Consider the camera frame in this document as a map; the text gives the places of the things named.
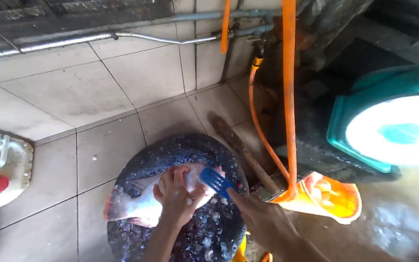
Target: wrist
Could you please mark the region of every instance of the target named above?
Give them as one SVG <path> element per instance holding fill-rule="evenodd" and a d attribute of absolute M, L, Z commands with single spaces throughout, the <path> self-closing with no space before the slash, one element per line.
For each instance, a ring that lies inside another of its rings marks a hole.
<path fill-rule="evenodd" d="M 161 217 L 157 227 L 168 229 L 171 232 L 177 232 L 177 233 L 182 228 L 182 226 L 179 225 L 177 220 L 173 220 L 167 217 Z"/>

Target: yellow bucket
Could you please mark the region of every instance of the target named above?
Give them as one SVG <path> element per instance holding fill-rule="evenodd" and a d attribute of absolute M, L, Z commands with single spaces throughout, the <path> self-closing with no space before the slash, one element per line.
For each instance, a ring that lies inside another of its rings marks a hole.
<path fill-rule="evenodd" d="M 321 180 L 312 186 L 311 180 L 318 176 L 322 176 Z M 361 215 L 362 201 L 355 184 L 344 184 L 313 172 L 297 183 L 297 189 L 296 199 L 279 205 L 292 211 L 331 217 L 343 225 L 349 225 Z"/>

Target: orange pipe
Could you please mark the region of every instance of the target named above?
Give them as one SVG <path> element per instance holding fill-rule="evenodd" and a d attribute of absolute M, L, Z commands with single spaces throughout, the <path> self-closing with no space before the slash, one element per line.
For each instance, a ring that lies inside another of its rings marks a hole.
<path fill-rule="evenodd" d="M 226 0 L 223 15 L 223 32 L 221 34 L 221 53 L 227 53 L 227 34 L 229 32 L 230 0 Z"/>
<path fill-rule="evenodd" d="M 287 154 L 289 158 L 289 171 L 286 170 L 281 160 L 266 140 L 263 131 L 258 122 L 253 99 L 253 81 L 255 73 L 261 61 L 257 62 L 255 58 L 252 66 L 249 81 L 249 100 L 250 111 L 263 144 L 273 158 L 277 167 L 281 170 L 285 179 L 289 182 L 289 188 L 282 193 L 272 203 L 281 203 L 293 200 L 298 195 L 297 190 L 297 146 L 295 142 L 295 112 L 294 112 L 294 61 L 295 61 L 295 1 L 282 0 L 282 34 L 283 34 L 283 79 L 284 79 L 284 110 L 285 110 L 285 128 L 287 134 Z"/>
<path fill-rule="evenodd" d="M 296 2 L 293 0 L 282 0 L 284 110 L 290 180 L 288 191 L 284 196 L 279 196 L 273 201 L 276 203 L 288 201 L 297 196 L 297 146 L 294 112 L 295 4 Z"/>

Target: wooden handle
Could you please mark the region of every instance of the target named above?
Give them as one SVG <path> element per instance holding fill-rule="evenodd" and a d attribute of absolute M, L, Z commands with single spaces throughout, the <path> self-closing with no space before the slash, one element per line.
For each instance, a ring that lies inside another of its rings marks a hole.
<path fill-rule="evenodd" d="M 250 154 L 240 137 L 230 128 L 227 122 L 222 117 L 216 116 L 213 120 L 213 126 L 223 136 L 229 146 L 247 161 L 268 192 L 273 195 L 278 194 L 280 192 L 279 188 L 260 164 L 258 164 L 258 161 Z"/>

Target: yellow hose connector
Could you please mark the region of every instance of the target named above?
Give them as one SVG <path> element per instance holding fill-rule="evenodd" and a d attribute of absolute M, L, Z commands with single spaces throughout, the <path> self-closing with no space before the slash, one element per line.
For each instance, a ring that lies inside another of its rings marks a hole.
<path fill-rule="evenodd" d="M 262 57 L 255 57 L 255 59 L 253 60 L 253 64 L 251 65 L 251 68 L 253 69 L 258 69 L 260 68 L 261 62 L 263 62 L 263 58 Z"/>

